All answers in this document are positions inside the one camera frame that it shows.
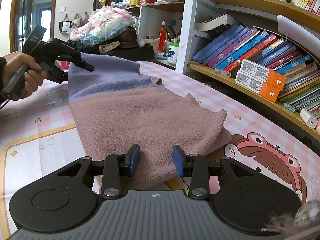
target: pink checkered tablecloth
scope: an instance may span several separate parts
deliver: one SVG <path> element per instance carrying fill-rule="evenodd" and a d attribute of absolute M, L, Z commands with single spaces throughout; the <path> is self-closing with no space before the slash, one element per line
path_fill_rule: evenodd
<path fill-rule="evenodd" d="M 253 169 L 261 169 L 261 173 L 294 190 L 303 202 L 307 196 L 312 197 L 310 185 L 317 177 L 315 172 L 319 171 L 320 158 L 300 141 L 241 103 L 183 74 L 151 62 L 140 62 L 140 72 L 161 78 L 166 88 L 180 96 L 190 93 L 200 106 L 211 111 L 227 110 L 224 126 L 233 140 L 222 149 L 223 153 Z M 3 239 L 16 230 L 8 212 L 14 192 L 85 155 L 67 99 L 67 82 L 45 81 L 31 97 L 9 102 L 0 111 L 0 189 L 4 196 L 0 199 L 0 230 Z M 271 162 L 260 163 L 256 155 L 243 155 L 240 149 L 248 146 L 259 147 L 261 155 L 267 156 L 264 159 Z M 180 178 L 165 182 L 159 189 L 167 187 L 186 188 Z M 210 187 L 211 192 L 217 190 L 215 178 L 210 179 Z"/>

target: gray ribbed surface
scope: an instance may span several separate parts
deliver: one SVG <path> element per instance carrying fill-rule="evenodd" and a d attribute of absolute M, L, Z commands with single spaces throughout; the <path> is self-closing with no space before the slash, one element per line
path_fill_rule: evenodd
<path fill-rule="evenodd" d="M 281 236 L 250 236 L 226 226 L 205 201 L 182 190 L 133 191 L 120 200 L 105 201 L 80 227 L 41 235 L 19 230 L 11 240 L 280 240 Z"/>

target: orange and white box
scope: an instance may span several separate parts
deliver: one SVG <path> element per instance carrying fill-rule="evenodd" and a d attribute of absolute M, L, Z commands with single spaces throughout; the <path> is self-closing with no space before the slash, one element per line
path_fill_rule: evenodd
<path fill-rule="evenodd" d="M 235 82 L 247 87 L 248 89 L 256 92 L 257 94 L 270 100 L 273 103 L 276 102 L 280 93 L 279 89 L 276 89 L 273 86 L 270 86 L 269 84 L 261 81 L 260 79 L 250 76 L 240 70 L 237 73 Z"/>
<path fill-rule="evenodd" d="M 283 90 L 287 80 L 285 76 L 247 59 L 242 61 L 240 71 L 257 78 L 280 91 Z"/>

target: hand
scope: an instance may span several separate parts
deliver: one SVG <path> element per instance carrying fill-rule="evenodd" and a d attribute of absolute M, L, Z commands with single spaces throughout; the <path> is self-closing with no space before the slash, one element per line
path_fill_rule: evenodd
<path fill-rule="evenodd" d="M 42 71 L 41 74 L 35 70 L 41 69 L 36 60 L 27 54 L 19 54 L 10 60 L 2 69 L 2 84 L 3 87 L 9 82 L 13 74 L 23 65 L 27 64 L 31 70 L 25 72 L 25 86 L 22 91 L 21 98 L 31 96 L 31 94 L 37 91 L 38 87 L 43 84 L 43 80 L 47 78 L 47 73 Z"/>

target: black sleeve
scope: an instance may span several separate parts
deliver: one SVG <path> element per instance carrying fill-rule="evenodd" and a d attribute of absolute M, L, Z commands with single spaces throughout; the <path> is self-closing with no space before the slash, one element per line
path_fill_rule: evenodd
<path fill-rule="evenodd" d="M 0 91 L 2 90 L 2 69 L 4 65 L 7 64 L 7 60 L 3 57 L 0 57 Z M 0 104 L 2 104 L 5 101 L 5 98 L 0 96 Z"/>

